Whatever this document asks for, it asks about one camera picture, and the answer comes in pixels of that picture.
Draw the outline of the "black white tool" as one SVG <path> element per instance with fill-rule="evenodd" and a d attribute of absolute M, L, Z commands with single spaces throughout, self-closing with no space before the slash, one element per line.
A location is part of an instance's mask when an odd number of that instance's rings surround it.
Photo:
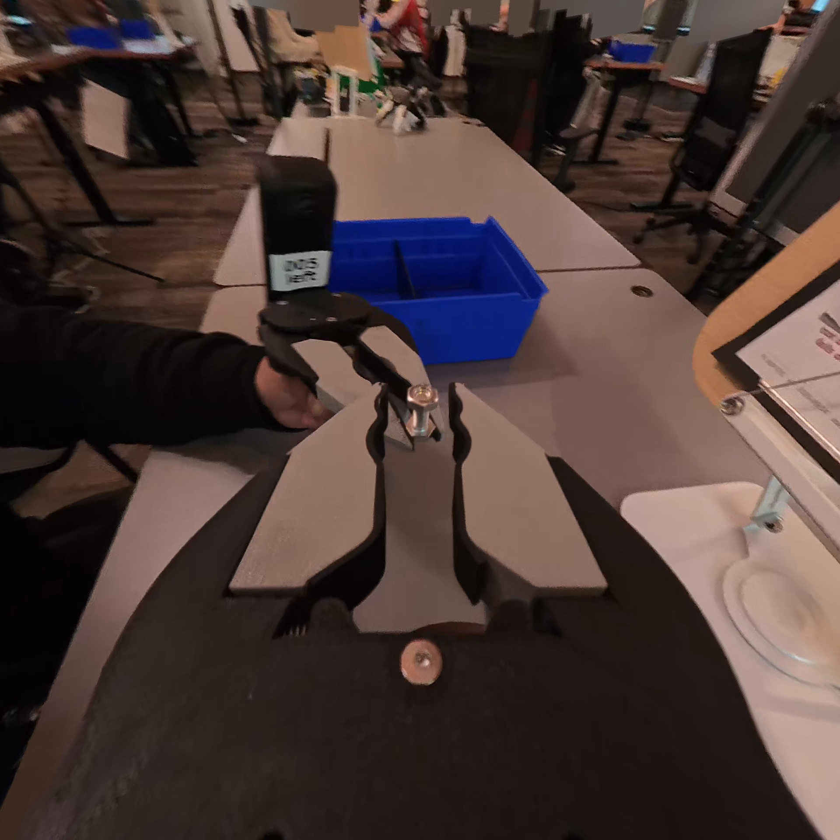
<path fill-rule="evenodd" d="M 428 87 L 398 87 L 378 91 L 374 96 L 374 125 L 389 125 L 394 135 L 424 133 L 434 116 L 433 92 Z"/>

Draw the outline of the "small white panel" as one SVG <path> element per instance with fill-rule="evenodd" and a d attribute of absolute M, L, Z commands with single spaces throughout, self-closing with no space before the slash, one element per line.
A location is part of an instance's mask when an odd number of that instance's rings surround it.
<path fill-rule="evenodd" d="M 130 159 L 130 100 L 94 81 L 80 89 L 80 122 L 87 146 L 122 161 Z"/>

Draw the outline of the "blue plastic bin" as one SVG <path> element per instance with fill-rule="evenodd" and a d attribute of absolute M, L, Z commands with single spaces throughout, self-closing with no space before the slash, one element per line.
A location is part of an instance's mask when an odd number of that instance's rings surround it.
<path fill-rule="evenodd" d="M 393 241 L 416 288 L 400 298 Z M 537 271 L 493 217 L 338 221 L 330 287 L 349 291 L 404 324 L 426 365 L 516 355 L 548 293 Z"/>

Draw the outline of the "clear round swivel disc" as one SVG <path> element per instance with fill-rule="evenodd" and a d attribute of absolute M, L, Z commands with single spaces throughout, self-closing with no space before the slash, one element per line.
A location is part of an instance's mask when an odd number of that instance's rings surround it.
<path fill-rule="evenodd" d="M 721 595 L 730 622 L 767 665 L 838 690 L 838 622 L 808 585 L 769 563 L 741 560 L 723 574 Z"/>

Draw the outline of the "black backing frame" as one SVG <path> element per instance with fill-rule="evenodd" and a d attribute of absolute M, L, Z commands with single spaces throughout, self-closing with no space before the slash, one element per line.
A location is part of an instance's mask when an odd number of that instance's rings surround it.
<path fill-rule="evenodd" d="M 723 370 L 729 373 L 741 387 L 741 393 L 755 397 L 759 404 L 801 444 L 814 460 L 835 480 L 838 480 L 839 428 L 838 446 L 834 446 L 831 440 L 820 435 L 810 424 L 804 423 L 799 415 L 786 410 L 778 397 L 771 394 L 770 388 L 764 385 L 759 377 L 737 357 L 737 352 L 747 343 L 757 338 L 761 333 L 782 320 L 782 318 L 790 315 L 795 309 L 798 309 L 807 301 L 822 293 L 835 282 L 839 283 L 838 263 L 830 266 L 821 275 L 796 292 L 791 299 L 772 310 L 770 314 L 763 317 L 746 332 L 716 349 L 713 352 L 713 357 L 721 365 Z"/>

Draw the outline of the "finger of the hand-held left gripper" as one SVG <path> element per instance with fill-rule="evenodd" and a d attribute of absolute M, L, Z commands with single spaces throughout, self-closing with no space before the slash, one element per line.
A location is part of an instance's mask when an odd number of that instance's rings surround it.
<path fill-rule="evenodd" d="M 374 388 L 372 385 L 361 385 L 352 388 L 340 387 L 330 390 L 319 385 L 317 388 L 317 397 L 327 410 L 333 414 L 337 414 L 358 399 L 368 395 L 372 388 Z M 397 415 L 389 397 L 385 398 L 385 404 L 387 419 L 384 432 L 385 440 L 407 452 L 413 452 L 414 444 L 407 436 L 402 421 Z"/>
<path fill-rule="evenodd" d="M 393 394 L 431 384 L 418 353 L 383 325 L 368 328 L 358 337 L 358 365 Z"/>

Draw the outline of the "black office chair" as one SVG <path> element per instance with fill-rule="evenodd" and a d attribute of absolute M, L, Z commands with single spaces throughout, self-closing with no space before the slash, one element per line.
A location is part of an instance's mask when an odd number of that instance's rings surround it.
<path fill-rule="evenodd" d="M 711 211 L 710 200 L 679 206 L 680 186 L 710 193 L 734 155 L 752 111 L 753 92 L 773 31 L 760 28 L 716 44 L 706 92 L 692 113 L 682 144 L 669 163 L 671 178 L 661 200 L 644 206 L 651 215 L 633 237 L 640 245 L 655 230 L 687 226 L 696 246 L 687 257 L 695 265 L 712 232 L 725 234 L 729 225 Z"/>

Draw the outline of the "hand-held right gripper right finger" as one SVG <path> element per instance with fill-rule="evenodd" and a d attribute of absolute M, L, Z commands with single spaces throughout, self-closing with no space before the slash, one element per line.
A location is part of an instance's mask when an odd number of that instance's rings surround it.
<path fill-rule="evenodd" d="M 448 388 L 448 421 L 454 568 L 469 601 L 601 595 L 606 578 L 545 450 L 461 383 Z"/>

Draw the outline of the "grey partition panel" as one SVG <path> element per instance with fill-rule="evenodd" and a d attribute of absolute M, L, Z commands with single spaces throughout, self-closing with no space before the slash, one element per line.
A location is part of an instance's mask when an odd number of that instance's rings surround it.
<path fill-rule="evenodd" d="M 810 108 L 838 100 L 838 1 L 822 11 L 793 59 L 776 92 L 746 132 L 710 195 L 710 202 L 739 217 L 757 195 L 772 169 L 783 160 L 789 144 L 804 128 Z M 786 246 L 795 241 L 839 198 L 838 134 L 830 139 L 819 161 L 802 173 L 791 197 L 773 210 L 769 237 Z"/>

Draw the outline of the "black bin divider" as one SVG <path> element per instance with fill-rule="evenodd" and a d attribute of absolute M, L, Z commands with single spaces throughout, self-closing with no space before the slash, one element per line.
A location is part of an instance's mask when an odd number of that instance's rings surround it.
<path fill-rule="evenodd" d="M 395 261 L 396 285 L 403 300 L 416 300 L 417 290 L 413 284 L 410 271 L 407 267 L 403 250 L 398 240 L 393 241 L 393 254 Z"/>

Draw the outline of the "printed instruction sheet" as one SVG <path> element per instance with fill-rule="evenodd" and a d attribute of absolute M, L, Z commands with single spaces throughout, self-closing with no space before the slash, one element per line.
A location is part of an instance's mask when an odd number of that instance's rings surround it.
<path fill-rule="evenodd" d="M 839 283 L 737 352 L 785 409 L 838 446 Z"/>

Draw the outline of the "silver hex bolt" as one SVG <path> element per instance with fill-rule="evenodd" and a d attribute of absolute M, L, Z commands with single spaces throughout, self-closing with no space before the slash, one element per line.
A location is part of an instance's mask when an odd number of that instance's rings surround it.
<path fill-rule="evenodd" d="M 402 422 L 409 438 L 431 439 L 436 442 L 443 439 L 438 407 L 439 402 L 432 411 L 406 404 Z"/>

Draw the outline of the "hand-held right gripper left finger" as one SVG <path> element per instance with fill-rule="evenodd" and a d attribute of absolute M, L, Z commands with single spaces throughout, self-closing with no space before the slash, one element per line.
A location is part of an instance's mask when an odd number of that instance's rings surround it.
<path fill-rule="evenodd" d="M 274 593 L 360 605 L 385 571 L 384 385 L 294 447 L 230 582 L 237 595 Z"/>

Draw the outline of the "person's left hand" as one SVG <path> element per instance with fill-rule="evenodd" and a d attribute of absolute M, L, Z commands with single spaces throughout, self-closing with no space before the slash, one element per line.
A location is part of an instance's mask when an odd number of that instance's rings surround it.
<path fill-rule="evenodd" d="M 268 414 L 281 426 L 312 431 L 326 424 L 331 412 L 298 378 L 276 371 L 263 357 L 255 370 L 255 392 Z"/>

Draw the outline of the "metal stand bracket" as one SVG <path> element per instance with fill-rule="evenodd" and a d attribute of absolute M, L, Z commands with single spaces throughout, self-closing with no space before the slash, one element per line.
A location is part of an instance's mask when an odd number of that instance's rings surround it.
<path fill-rule="evenodd" d="M 784 530 L 784 516 L 791 505 L 792 495 L 777 476 L 771 476 L 764 486 L 750 514 L 744 532 L 766 531 L 778 534 Z"/>

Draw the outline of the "white holder ledge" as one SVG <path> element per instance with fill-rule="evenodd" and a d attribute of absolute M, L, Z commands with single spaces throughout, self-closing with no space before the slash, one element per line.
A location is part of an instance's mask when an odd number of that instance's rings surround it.
<path fill-rule="evenodd" d="M 740 392 L 726 395 L 717 409 L 771 475 L 787 487 L 819 539 L 838 558 L 838 482 L 755 397 Z"/>

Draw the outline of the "person's left forearm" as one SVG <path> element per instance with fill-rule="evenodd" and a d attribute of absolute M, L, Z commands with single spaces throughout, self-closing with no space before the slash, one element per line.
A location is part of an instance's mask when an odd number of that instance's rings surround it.
<path fill-rule="evenodd" d="M 1 307 L 1 445 L 182 445 L 288 431 L 256 390 L 262 349 L 223 332 Z"/>

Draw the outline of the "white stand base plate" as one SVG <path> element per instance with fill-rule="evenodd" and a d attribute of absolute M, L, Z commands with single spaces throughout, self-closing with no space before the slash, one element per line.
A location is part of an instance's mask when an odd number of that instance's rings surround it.
<path fill-rule="evenodd" d="M 838 622 L 838 559 L 794 508 L 784 530 L 744 532 L 761 489 L 747 482 L 637 493 L 621 513 L 687 588 L 722 646 L 765 748 L 822 838 L 839 838 L 839 689 L 767 665 L 730 622 L 721 595 L 741 560 L 771 564 L 811 588 Z"/>

